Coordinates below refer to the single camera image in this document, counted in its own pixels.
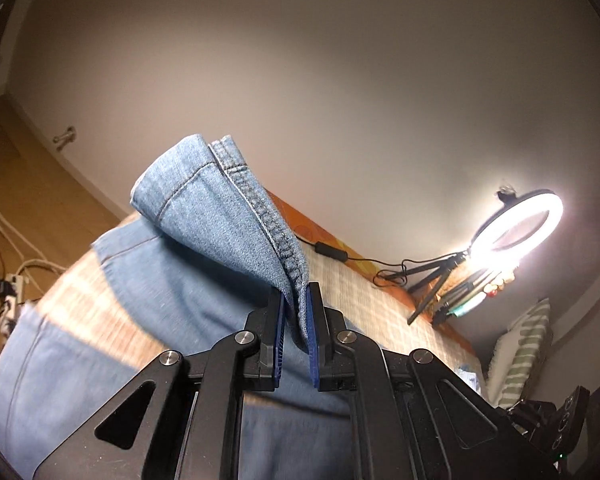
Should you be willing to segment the blue denim jeans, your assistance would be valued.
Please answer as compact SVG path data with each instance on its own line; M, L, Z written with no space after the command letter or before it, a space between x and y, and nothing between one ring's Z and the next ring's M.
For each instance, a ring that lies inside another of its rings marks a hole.
M164 348L209 350L280 290L289 307L282 382L242 419L244 479L347 479L348 404L312 385L309 269L302 249L231 138L186 136L131 193L137 218L93 245L124 312ZM136 373L27 307L0 356L0 451L22 478Z

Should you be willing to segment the green patterned white pillow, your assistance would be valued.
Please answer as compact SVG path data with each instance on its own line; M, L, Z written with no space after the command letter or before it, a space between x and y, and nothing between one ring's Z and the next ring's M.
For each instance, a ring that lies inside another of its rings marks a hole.
M486 378L486 396L510 408L532 389L552 343L550 300L543 298L513 320L495 344Z

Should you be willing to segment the beige plaid bed blanket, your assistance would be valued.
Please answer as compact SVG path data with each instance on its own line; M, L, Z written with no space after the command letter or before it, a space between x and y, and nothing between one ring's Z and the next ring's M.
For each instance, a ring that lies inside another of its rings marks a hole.
M347 266L306 252L310 277L321 285L326 304L340 310L361 332L383 347L408 353L427 348L452 370L468 370L484 388L478 358L457 336L443 335L424 321L406 322L407 305ZM88 250L33 308L45 321L134 370L166 346L143 332L114 299L95 253Z

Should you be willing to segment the white power strip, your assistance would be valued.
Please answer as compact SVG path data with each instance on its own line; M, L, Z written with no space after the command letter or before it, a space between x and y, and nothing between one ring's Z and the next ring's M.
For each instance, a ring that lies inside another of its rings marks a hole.
M0 278L0 333L8 339L14 331L24 305L26 279L20 274Z

